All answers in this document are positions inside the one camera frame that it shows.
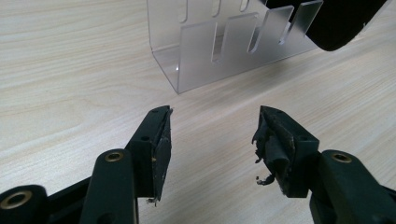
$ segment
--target screw hole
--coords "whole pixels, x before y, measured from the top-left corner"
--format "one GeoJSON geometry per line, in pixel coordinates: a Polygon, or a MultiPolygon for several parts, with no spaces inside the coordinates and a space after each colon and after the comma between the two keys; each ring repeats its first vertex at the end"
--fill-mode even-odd
{"type": "Polygon", "coordinates": [[[24,205],[32,198],[32,191],[22,190],[6,197],[1,203],[2,209],[13,209],[24,205]]]}
{"type": "Polygon", "coordinates": [[[97,224],[113,224],[115,220],[116,220],[116,215],[114,215],[113,213],[105,213],[98,218],[96,223],[97,224]]]}
{"type": "Polygon", "coordinates": [[[106,161],[119,161],[122,159],[123,154],[121,152],[111,152],[105,156],[106,161]]]}
{"type": "Polygon", "coordinates": [[[348,156],[341,154],[341,153],[334,153],[332,154],[332,158],[335,161],[340,161],[340,162],[345,162],[345,163],[350,163],[352,162],[352,159],[350,159],[348,156]]]}

